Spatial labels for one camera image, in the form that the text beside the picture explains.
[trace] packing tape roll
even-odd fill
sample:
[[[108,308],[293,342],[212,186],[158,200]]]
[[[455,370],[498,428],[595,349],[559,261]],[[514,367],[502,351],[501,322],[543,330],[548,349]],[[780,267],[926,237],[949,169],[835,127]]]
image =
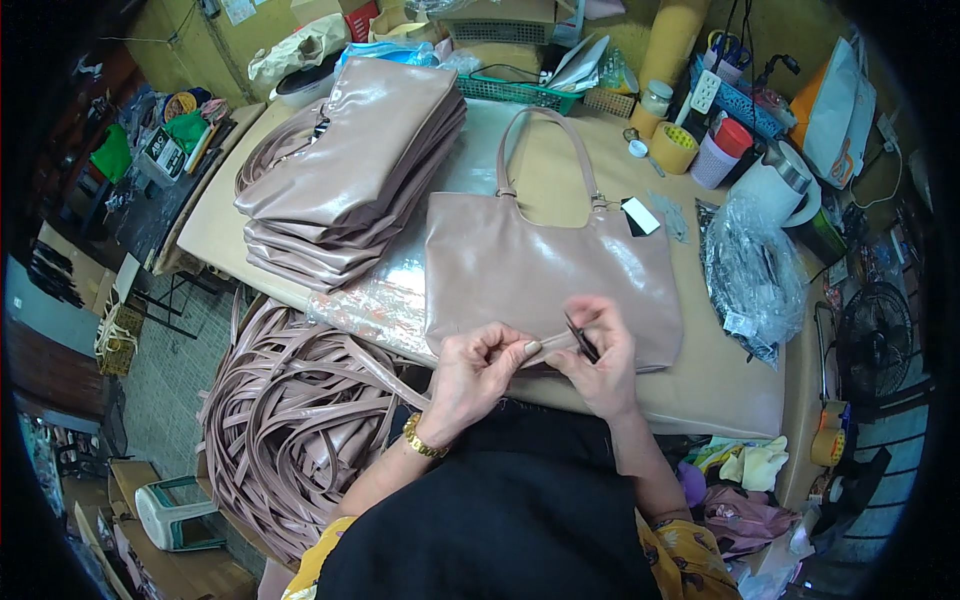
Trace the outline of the packing tape roll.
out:
[[[828,400],[820,415],[821,429],[839,429],[843,426],[843,413],[847,410],[847,402]]]
[[[650,158],[656,160],[667,173],[682,175],[700,152],[700,144],[684,128],[673,123],[657,125],[653,138],[647,144]]]
[[[636,134],[643,139],[650,139],[657,131],[657,125],[665,120],[666,117],[658,117],[637,103],[634,114],[630,115],[630,127],[634,128]]]
[[[836,467],[846,444],[847,434],[843,429],[821,429],[813,438],[810,462],[821,467]]]

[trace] yellow floral shirt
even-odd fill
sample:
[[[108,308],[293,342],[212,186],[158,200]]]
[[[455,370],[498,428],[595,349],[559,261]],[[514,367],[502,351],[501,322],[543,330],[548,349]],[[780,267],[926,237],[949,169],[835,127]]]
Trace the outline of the yellow floral shirt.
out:
[[[317,592],[314,582],[327,555],[356,518],[339,518],[324,530],[317,545],[303,554],[300,571],[283,592],[283,600],[314,600]],[[720,557],[716,538],[709,530],[679,519],[650,527],[639,514],[636,528],[663,600],[740,598]]]

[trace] hand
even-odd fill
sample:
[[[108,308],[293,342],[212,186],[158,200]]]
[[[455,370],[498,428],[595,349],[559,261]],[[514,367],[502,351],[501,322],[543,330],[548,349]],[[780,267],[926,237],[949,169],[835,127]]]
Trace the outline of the hand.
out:
[[[496,322],[445,338],[417,436],[431,447],[449,446],[496,406],[516,370],[539,351],[532,335]]]
[[[595,365],[580,353],[558,350],[546,364],[569,377],[593,414],[611,420],[637,410],[634,336],[623,324],[620,310],[607,298],[575,296],[566,301],[566,313],[600,353]]]

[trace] woman's right hand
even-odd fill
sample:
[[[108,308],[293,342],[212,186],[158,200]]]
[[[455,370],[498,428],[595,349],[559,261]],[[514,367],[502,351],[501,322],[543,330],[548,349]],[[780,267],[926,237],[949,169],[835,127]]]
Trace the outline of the woman's right hand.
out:
[[[598,296],[574,296],[564,304],[566,314],[600,353],[591,364],[586,356],[558,350],[546,363],[569,377],[587,406],[603,420],[616,419],[638,409],[634,336],[627,330],[613,300]]]

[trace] green plastic bag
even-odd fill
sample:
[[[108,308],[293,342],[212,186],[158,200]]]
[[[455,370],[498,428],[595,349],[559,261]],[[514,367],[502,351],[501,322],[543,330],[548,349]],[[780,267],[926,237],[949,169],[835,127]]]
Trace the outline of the green plastic bag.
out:
[[[197,147],[197,142],[200,141],[206,127],[207,123],[200,116],[200,109],[197,108],[189,114],[182,114],[170,119],[163,126],[163,130],[170,133],[170,137],[173,137],[177,145],[189,155]]]
[[[107,139],[100,148],[90,153],[90,162],[100,169],[111,183],[120,181],[132,162],[130,147],[127,146],[127,132],[116,123],[107,127]]]

